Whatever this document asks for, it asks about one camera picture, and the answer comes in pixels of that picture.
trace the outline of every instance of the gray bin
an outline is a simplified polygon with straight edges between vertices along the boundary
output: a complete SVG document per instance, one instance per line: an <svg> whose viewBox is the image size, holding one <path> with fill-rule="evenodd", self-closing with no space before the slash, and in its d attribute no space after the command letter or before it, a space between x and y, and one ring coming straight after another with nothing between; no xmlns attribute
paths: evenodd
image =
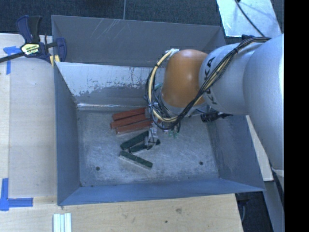
<svg viewBox="0 0 309 232"><path fill-rule="evenodd" d="M140 152L150 170L119 159L112 114L145 106L144 84L165 50L209 53L224 45L220 27L53 16L54 37L67 41L55 66L59 205L183 198L261 191L264 182L244 116L204 124L185 118L177 139ZM163 79L164 69L157 81Z"/></svg>

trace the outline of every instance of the wooden block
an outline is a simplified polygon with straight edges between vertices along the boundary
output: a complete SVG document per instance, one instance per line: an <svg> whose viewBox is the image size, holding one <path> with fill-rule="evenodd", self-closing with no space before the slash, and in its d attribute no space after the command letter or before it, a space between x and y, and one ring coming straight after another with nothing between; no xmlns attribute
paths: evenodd
<svg viewBox="0 0 309 232"><path fill-rule="evenodd" d="M145 114L145 109L146 109L146 107L142 107L142 108L137 108L137 109L113 114L112 119L114 121L116 121L116 120L119 120L119 119L122 119L122 118L127 118L127 117L131 117L131 116L135 116L135 115Z"/></svg>
<svg viewBox="0 0 309 232"><path fill-rule="evenodd" d="M124 118L124 119L119 119L117 121L114 121L111 123L111 128L116 128L116 127L120 127L120 126L126 126L126 125L130 125L133 123L137 123L137 122L141 122L144 120L148 120L148 118L146 118L145 114L140 114L140 115L136 115L136 116L131 116L128 118Z"/></svg>
<svg viewBox="0 0 309 232"><path fill-rule="evenodd" d="M139 131L144 128L150 128L151 127L151 120L146 120L143 122L127 125L127 126L121 126L116 128L116 134L123 134L133 131Z"/></svg>

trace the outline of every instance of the blue clamp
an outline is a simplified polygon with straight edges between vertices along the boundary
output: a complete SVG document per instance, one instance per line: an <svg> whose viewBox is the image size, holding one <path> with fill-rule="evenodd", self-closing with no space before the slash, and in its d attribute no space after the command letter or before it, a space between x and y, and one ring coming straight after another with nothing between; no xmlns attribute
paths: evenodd
<svg viewBox="0 0 309 232"><path fill-rule="evenodd" d="M32 207L33 198L9 199L9 178L2 179L0 211L8 211L14 207Z"/></svg>
<svg viewBox="0 0 309 232"><path fill-rule="evenodd" d="M48 49L51 47L57 47L57 54L60 61L64 61L67 56L67 46L65 39L62 37L56 38L55 42L47 43L45 36L45 43L40 42L39 37L39 24L42 20L40 16L24 15L17 20L16 26L18 33L23 36L25 44L20 47L18 53L0 58L0 63L25 56L27 58L40 58L42 60L51 63Z"/></svg>

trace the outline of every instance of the wooden table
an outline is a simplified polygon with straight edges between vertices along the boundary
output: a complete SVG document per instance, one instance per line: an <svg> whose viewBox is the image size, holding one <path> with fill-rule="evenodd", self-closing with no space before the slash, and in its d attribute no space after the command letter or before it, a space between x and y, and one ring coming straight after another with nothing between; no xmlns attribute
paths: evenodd
<svg viewBox="0 0 309 232"><path fill-rule="evenodd" d="M0 39L0 57L5 56L3 47L20 46L23 43L19 35L0 34ZM9 125L10 75L6 75L6 63L1 63L0 181L1 178L9 176L9 164L13 164L9 162ZM67 212L72 215L73 232L243 231L234 194L65 207L57 206L55 195L34 197L33 207L10 208L8 212L0 211L0 231L52 231L53 214Z"/></svg>

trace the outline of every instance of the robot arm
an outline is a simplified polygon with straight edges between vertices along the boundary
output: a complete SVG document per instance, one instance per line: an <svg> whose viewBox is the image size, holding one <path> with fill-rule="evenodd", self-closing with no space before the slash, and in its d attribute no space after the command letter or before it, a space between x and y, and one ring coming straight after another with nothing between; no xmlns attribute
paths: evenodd
<svg viewBox="0 0 309 232"><path fill-rule="evenodd" d="M173 129L184 116L206 104L220 113L249 115L272 167L284 171L283 39L284 35L253 38L209 55L196 50L174 54L159 94L164 111L152 103L155 71L147 81L151 112L167 125L161 128Z"/></svg>

